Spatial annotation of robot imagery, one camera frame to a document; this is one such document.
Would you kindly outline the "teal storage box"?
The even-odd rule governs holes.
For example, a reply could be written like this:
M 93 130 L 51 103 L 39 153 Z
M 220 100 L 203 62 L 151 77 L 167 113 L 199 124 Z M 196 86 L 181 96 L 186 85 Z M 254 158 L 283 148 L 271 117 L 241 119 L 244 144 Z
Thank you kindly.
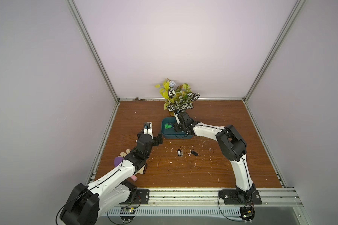
M 193 135 L 185 134 L 184 132 L 176 132 L 174 128 L 165 129 L 164 126 L 166 123 L 176 123 L 175 117 L 166 117 L 161 122 L 161 134 L 166 139 L 191 139 Z

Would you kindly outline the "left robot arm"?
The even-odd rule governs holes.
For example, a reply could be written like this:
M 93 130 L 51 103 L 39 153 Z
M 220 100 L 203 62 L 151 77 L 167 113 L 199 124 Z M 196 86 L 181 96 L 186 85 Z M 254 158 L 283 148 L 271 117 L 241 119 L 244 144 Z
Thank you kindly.
M 140 134 L 136 147 L 113 170 L 96 181 L 86 185 L 80 183 L 73 188 L 55 220 L 61 220 L 66 225 L 94 225 L 103 213 L 114 206 L 126 201 L 134 202 L 137 187 L 128 178 L 146 172 L 146 161 L 152 148 L 162 143 L 162 134 L 156 137 Z

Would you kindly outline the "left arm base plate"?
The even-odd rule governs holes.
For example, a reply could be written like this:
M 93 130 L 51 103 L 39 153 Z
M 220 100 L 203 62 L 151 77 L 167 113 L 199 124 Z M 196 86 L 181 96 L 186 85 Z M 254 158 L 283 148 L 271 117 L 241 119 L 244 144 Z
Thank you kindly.
M 130 194 L 129 198 L 120 203 L 120 205 L 147 205 L 149 203 L 150 190 L 149 189 L 138 189 L 135 194 Z

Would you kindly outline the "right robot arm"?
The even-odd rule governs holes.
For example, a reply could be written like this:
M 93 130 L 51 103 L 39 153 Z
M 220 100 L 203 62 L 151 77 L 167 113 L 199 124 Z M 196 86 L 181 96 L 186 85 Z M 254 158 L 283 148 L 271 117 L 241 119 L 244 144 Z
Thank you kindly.
M 194 121 L 188 113 L 175 115 L 180 131 L 217 141 L 223 156 L 232 165 L 235 175 L 237 199 L 242 203 L 253 203 L 256 191 L 247 165 L 247 143 L 233 125 L 214 126 Z

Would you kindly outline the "black tag key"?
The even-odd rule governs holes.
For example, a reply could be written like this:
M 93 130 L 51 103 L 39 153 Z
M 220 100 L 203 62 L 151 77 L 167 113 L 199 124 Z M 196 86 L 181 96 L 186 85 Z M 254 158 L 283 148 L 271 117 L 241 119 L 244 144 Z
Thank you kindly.
M 183 157 L 183 151 L 182 150 L 178 149 L 177 154 L 178 154 L 179 157 Z

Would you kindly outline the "green tag key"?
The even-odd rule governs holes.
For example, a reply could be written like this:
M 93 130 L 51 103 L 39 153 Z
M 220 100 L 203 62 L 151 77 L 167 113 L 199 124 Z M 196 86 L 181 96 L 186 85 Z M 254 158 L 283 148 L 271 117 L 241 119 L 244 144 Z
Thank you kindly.
M 173 125 L 173 123 L 166 123 L 164 128 L 165 129 L 171 129 L 171 128 L 174 128 L 174 125 Z

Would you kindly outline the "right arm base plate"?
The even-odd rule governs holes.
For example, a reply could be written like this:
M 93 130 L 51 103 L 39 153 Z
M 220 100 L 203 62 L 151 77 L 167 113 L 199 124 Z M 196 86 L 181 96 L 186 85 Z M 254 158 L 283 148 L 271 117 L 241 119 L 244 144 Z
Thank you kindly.
M 218 192 L 220 199 L 223 199 L 224 204 L 229 205 L 247 205 L 263 204 L 258 190 L 248 190 L 243 192 L 241 190 L 234 189 L 222 189 Z

